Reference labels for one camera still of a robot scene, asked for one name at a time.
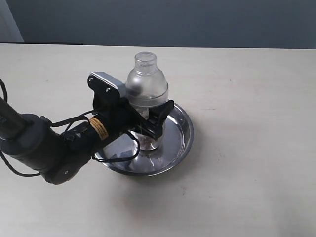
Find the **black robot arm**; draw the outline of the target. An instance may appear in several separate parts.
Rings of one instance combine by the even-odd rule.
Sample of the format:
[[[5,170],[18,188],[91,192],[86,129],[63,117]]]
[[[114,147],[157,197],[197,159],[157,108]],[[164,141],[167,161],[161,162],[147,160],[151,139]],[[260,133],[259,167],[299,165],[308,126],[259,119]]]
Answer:
[[[45,117],[20,114],[0,102],[0,155],[9,155],[34,171],[35,176],[59,185],[72,179],[94,154],[132,130],[151,138],[162,136],[162,125],[173,110],[169,100],[143,118],[126,98],[85,115],[52,123]]]

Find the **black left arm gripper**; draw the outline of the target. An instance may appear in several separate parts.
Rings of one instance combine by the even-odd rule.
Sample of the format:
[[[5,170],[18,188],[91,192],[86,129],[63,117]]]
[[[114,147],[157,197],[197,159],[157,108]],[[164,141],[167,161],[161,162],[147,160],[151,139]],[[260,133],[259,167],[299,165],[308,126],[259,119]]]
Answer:
[[[99,96],[94,93],[92,117],[92,140],[95,143],[110,143],[128,131],[134,131],[150,138],[163,135],[163,125],[174,108],[174,101],[149,109],[149,119],[143,118],[127,98],[110,94]]]

